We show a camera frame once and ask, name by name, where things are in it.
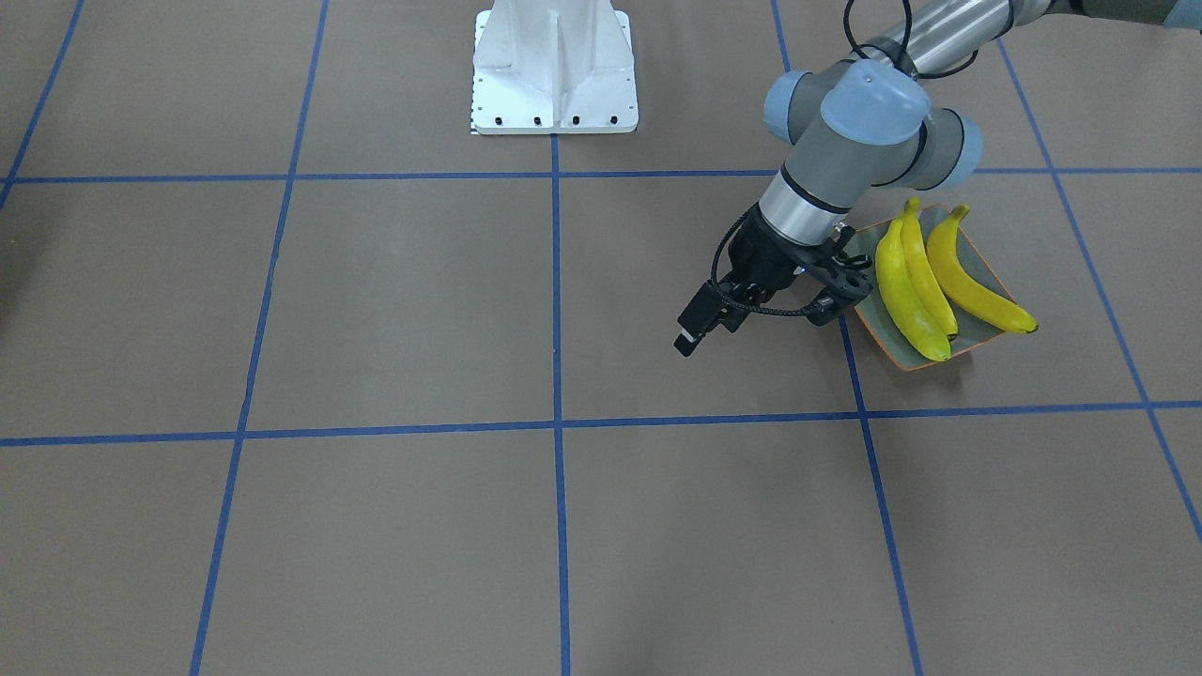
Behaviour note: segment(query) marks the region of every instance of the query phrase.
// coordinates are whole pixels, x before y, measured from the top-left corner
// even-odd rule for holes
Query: brown floor
[[[468,134],[487,1],[0,5],[0,674],[1202,672],[1202,40],[928,87],[1037,333],[684,360],[763,94],[846,53],[713,5],[618,2],[641,126],[560,140]]]

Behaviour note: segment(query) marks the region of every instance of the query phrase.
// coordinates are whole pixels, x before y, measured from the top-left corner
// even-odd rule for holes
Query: square plate
[[[947,208],[942,204],[936,204],[927,207],[918,214],[918,223],[922,225],[922,236],[926,239],[930,235],[930,231],[939,225],[945,218],[947,218]],[[880,243],[885,233],[888,232],[889,221],[881,221],[871,227],[865,227],[856,233],[847,244],[849,255],[858,254],[876,254],[876,244]],[[959,253],[960,265],[964,266],[964,272],[969,273],[972,279],[980,281],[986,289],[989,289],[994,293],[1000,293],[1011,301],[1014,296],[1011,295],[1006,286],[1002,285],[1001,279],[993,272],[989,263],[986,262],[984,256],[977,250],[972,241],[964,235],[964,230],[960,230],[959,245],[957,247]],[[876,286],[876,269],[875,267],[869,268],[868,279]],[[975,350],[980,345],[993,340],[994,338],[1005,333],[1000,328],[986,324],[980,319],[964,312],[962,308],[952,303],[952,312],[956,314],[956,321],[959,324],[959,336],[952,340],[952,357],[963,355],[970,350]],[[920,368],[927,368],[928,366],[939,363],[918,354],[910,343],[902,334],[902,331],[893,324],[893,318],[889,316],[888,310],[885,309],[885,301],[881,300],[881,295],[875,292],[868,298],[864,298],[858,306],[856,306],[856,314],[859,315],[861,321],[868,327],[868,332],[873,334],[876,344],[885,350],[885,354],[889,357],[894,364],[902,370],[918,370]]]

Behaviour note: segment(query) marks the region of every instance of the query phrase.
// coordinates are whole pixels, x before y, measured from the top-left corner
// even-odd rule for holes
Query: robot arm
[[[764,121],[793,149],[727,232],[710,279],[680,314],[680,354],[691,355],[719,325],[736,331],[752,313],[821,326],[868,297],[870,261],[843,254],[853,235],[843,218],[859,197],[871,186],[957,185],[981,160],[976,124],[933,109],[918,81],[956,72],[948,69],[981,46],[1046,13],[1202,29],[1202,0],[936,0],[820,73],[786,73],[768,93]],[[732,269],[719,279],[727,242]],[[761,307],[801,274],[822,285],[811,303]]]

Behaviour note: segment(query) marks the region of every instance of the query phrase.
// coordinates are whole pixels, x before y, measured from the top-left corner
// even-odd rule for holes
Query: blue cap
[[[956,160],[952,173],[935,188],[954,188],[964,183],[981,164],[981,153],[984,150],[981,128],[968,115],[956,113],[956,117],[960,118],[960,125],[964,128],[964,144],[960,146],[960,156]]]
[[[763,124],[768,125],[768,131],[785,143],[792,143],[789,136],[789,107],[793,103],[793,91],[797,83],[810,71],[789,71],[776,78],[768,96],[763,100]]]
[[[895,146],[918,132],[930,112],[922,87],[885,64],[861,59],[822,99],[822,120],[868,146]]]
[[[1165,28],[1202,30],[1202,0],[1177,0],[1177,6],[1165,17]]]

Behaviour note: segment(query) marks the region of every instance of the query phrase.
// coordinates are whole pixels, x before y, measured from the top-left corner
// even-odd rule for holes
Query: black cable
[[[918,79],[939,79],[941,77],[947,77],[947,76],[956,75],[956,73],[963,71],[964,69],[971,66],[972,61],[976,60],[976,55],[980,52],[981,52],[980,49],[974,49],[972,54],[969,55],[969,60],[968,61],[964,61],[963,64],[956,66],[954,69],[952,69],[950,71],[936,72],[936,73],[930,73],[930,75],[918,73]]]
[[[893,54],[889,54],[888,52],[886,52],[885,49],[881,49],[880,47],[877,47],[875,45],[862,45],[862,43],[859,43],[859,42],[856,41],[856,36],[851,31],[851,8],[852,8],[852,6],[855,4],[856,4],[856,0],[847,0],[847,4],[843,8],[843,34],[844,34],[844,36],[846,36],[847,43],[851,45],[851,51],[855,52],[856,55],[859,57],[861,59],[869,59],[870,57],[864,53],[863,48],[864,47],[873,47],[873,48],[880,51],[886,57],[888,57],[889,63],[893,64],[894,69],[897,69],[897,70],[899,70],[902,72],[906,72],[905,69],[903,67],[903,64],[909,59],[910,37],[911,37],[912,31],[914,31],[914,8],[910,6],[910,0],[902,0],[902,10],[905,12],[905,23],[904,23],[903,30],[902,30],[902,53],[897,58],[894,58]],[[976,61],[977,54],[980,52],[981,52],[980,49],[974,51],[972,54],[969,55],[969,59],[966,61],[964,61],[959,66],[956,66],[952,70],[944,71],[944,72],[938,72],[938,73],[917,73],[917,78],[918,79],[940,79],[940,78],[944,78],[944,77],[953,76],[953,75],[963,71],[964,69],[971,66],[972,63]]]

